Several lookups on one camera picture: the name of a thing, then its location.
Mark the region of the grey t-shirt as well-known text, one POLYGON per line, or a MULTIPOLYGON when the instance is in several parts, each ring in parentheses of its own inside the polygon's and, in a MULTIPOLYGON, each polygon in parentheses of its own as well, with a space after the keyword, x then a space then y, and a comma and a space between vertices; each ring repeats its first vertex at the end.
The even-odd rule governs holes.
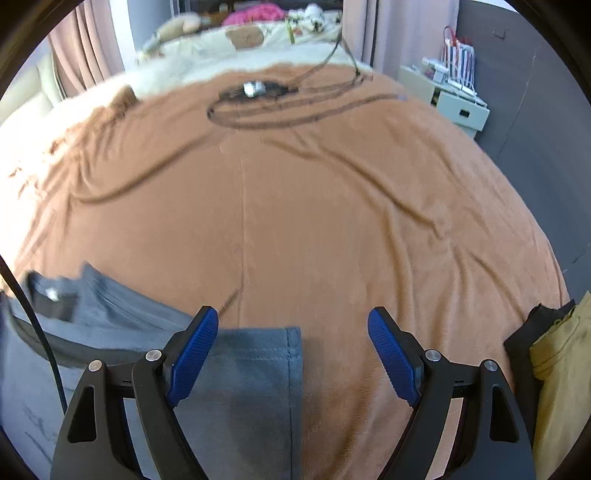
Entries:
POLYGON ((301 477, 299 330, 218 326, 171 407, 165 346, 195 315, 91 266, 76 279, 1 274, 3 478, 301 477))

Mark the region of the folded black garment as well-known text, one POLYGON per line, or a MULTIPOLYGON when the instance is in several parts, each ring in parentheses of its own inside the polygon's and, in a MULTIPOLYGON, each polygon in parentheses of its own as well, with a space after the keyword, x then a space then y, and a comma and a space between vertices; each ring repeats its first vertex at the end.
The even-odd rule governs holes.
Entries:
POLYGON ((529 312, 521 327, 505 340, 504 348, 516 386, 525 385, 533 379, 530 347, 550 329, 555 321, 563 319, 574 306, 574 300, 570 300, 558 309, 538 304, 529 312))

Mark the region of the orange-brown blanket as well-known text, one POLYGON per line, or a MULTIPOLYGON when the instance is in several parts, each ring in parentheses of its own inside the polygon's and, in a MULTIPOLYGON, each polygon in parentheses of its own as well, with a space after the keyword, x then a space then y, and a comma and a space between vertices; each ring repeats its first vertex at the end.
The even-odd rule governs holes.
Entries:
POLYGON ((410 410, 367 332, 376 306, 449 358, 506 362, 504 340, 568 291, 552 246, 489 156, 372 74, 256 128, 212 123, 229 71, 164 61, 1 132, 1 251, 16 274, 89 263, 226 328, 304 337, 304 476, 368 479, 410 410))

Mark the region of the white bedside drawer cabinet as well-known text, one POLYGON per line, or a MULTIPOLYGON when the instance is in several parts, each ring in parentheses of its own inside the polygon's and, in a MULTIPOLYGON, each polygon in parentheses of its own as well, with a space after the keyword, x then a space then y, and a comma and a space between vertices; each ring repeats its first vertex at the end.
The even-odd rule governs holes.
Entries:
POLYGON ((471 138, 484 130, 490 115, 486 102, 449 83, 440 84, 415 68, 401 66, 398 81, 416 98, 434 107, 471 138))

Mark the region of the cream padded headboard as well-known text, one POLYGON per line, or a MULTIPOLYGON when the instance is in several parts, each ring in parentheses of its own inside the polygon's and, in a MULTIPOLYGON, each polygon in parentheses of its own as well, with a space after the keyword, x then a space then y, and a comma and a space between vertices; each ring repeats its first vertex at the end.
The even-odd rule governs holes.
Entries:
POLYGON ((1 98, 1 122, 28 105, 49 111, 65 98, 51 52, 26 69, 21 69, 1 98))

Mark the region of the bear print pillow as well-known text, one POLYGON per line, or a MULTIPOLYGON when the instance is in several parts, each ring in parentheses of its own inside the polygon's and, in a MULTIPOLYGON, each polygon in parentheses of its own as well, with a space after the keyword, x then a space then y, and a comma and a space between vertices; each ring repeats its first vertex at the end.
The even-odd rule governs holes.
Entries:
POLYGON ((200 30, 161 44, 153 51, 136 52, 136 62, 175 55, 211 57, 238 50, 284 47, 305 43, 333 43, 342 30, 342 12, 324 11, 325 30, 311 33, 295 29, 286 19, 276 22, 259 22, 245 25, 219 26, 200 30))

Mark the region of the right pink curtain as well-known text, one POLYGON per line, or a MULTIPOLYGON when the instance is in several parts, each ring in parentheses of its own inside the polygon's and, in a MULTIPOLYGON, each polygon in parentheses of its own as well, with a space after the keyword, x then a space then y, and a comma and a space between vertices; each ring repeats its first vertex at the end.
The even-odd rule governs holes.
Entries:
POLYGON ((459 0, 346 0, 342 34, 356 59, 396 78, 401 66, 440 57, 459 7, 459 0))

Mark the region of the pink curtain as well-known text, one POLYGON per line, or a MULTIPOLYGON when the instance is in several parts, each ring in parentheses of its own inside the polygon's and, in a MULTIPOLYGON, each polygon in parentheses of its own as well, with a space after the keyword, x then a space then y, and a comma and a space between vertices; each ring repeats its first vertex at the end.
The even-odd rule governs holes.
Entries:
POLYGON ((124 70, 108 1, 83 1, 49 33, 48 42, 65 97, 124 70))
POLYGON ((396 78, 401 66, 440 57, 459 7, 459 0, 346 0, 342 34, 356 59, 396 78))

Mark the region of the left pink curtain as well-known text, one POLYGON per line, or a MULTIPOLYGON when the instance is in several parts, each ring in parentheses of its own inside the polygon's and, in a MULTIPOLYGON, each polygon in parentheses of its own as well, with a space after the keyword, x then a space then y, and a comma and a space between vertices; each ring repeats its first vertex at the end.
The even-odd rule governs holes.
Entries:
POLYGON ((48 42, 65 97, 124 70, 108 1, 83 1, 49 33, 48 42))

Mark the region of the cream bed sheet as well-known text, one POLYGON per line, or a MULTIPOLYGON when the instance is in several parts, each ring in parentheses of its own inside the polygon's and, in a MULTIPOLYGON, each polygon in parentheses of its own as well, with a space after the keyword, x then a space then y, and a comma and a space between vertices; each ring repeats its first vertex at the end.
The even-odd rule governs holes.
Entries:
POLYGON ((324 11, 315 4, 291 10, 280 22, 206 30, 168 41, 150 53, 139 51, 130 70, 70 98, 60 98, 55 69, 44 58, 37 70, 15 79, 1 99, 1 145, 8 150, 44 150, 95 108, 109 104, 125 86, 144 99, 233 70, 314 65, 323 59, 345 64, 348 54, 335 46, 341 30, 341 12, 324 11))

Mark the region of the cream plush toy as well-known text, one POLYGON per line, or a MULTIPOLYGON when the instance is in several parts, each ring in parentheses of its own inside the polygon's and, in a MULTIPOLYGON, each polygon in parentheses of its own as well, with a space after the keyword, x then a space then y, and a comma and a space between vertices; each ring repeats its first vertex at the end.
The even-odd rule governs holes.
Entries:
POLYGON ((200 30, 202 20, 197 13, 183 13, 172 17, 159 26, 143 44, 142 51, 153 51, 161 44, 200 30))

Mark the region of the black white patterned cloth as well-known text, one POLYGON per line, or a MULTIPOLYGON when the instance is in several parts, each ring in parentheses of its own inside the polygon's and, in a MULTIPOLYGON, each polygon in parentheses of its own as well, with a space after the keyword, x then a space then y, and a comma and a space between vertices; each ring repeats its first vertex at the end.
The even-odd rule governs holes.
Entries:
POLYGON ((325 13, 317 4, 308 4, 304 9, 287 12, 286 20, 291 27, 303 31, 318 33, 325 30, 325 13))

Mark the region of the pink fluffy garment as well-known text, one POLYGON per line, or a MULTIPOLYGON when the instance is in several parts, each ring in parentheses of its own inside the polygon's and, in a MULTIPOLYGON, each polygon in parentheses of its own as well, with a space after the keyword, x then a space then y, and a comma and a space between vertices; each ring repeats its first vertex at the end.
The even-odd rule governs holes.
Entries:
POLYGON ((224 26, 245 25, 259 22, 283 21, 287 12, 273 3, 263 3, 242 10, 234 11, 223 21, 224 26))

